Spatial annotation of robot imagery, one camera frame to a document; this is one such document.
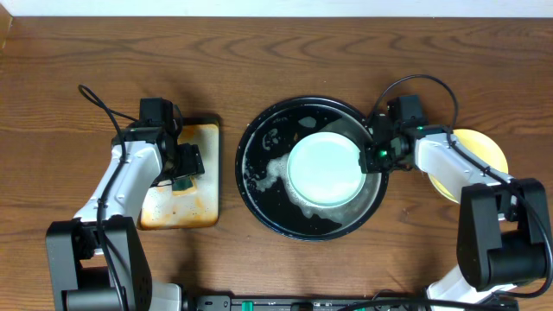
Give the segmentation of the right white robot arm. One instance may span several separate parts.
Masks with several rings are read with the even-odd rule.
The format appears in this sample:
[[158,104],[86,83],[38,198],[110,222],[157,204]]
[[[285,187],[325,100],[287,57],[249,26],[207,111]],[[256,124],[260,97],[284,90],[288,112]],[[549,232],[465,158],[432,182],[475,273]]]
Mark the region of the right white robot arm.
[[427,287],[422,299],[403,303],[427,310],[489,310],[493,296],[538,297],[552,284],[552,237],[545,190],[536,179],[502,173],[466,149],[445,125],[421,115],[372,115],[372,141],[361,151],[365,173],[416,168],[435,177],[459,202],[457,265]]

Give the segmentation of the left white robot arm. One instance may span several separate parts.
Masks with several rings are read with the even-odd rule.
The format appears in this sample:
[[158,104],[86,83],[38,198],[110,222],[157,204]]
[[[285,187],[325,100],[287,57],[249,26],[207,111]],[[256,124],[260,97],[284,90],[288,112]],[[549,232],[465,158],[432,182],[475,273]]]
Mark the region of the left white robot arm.
[[162,127],[113,139],[111,162],[91,199],[55,221],[45,242],[57,310],[183,310],[181,286],[153,280],[137,233],[149,189],[204,171],[198,146]]

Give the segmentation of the yellow plate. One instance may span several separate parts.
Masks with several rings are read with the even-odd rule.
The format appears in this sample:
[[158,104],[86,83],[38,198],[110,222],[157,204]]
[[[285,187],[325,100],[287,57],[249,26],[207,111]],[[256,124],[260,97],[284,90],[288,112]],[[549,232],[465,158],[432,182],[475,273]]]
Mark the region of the yellow plate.
[[454,134],[459,142],[492,168],[508,174],[508,162],[502,149],[489,136],[469,129],[456,129]]

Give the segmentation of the black rectangular soapy tray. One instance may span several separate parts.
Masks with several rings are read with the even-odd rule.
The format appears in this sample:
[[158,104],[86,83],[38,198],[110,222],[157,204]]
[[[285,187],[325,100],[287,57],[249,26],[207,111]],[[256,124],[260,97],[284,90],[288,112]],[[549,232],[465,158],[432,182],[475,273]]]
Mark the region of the black rectangular soapy tray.
[[219,217],[219,118],[187,117],[179,143],[196,144],[205,173],[192,178],[194,190],[173,192],[171,181],[148,190],[140,214],[143,230],[198,228],[214,225]]

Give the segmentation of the green yellow sponge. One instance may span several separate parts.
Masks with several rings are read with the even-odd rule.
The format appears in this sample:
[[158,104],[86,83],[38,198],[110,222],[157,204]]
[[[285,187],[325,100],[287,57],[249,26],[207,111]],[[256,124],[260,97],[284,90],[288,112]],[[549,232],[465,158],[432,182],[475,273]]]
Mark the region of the green yellow sponge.
[[194,182],[192,178],[181,178],[173,180],[172,191],[173,192],[186,192],[187,190],[194,190]]

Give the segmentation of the mint plate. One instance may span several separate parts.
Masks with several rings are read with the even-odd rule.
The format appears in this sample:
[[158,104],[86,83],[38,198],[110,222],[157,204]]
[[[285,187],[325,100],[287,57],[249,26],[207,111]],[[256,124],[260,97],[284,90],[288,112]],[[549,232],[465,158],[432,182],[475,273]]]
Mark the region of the mint plate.
[[315,206],[341,206],[356,197],[365,183],[360,149],[333,132],[304,137],[291,150],[287,176],[293,190]]

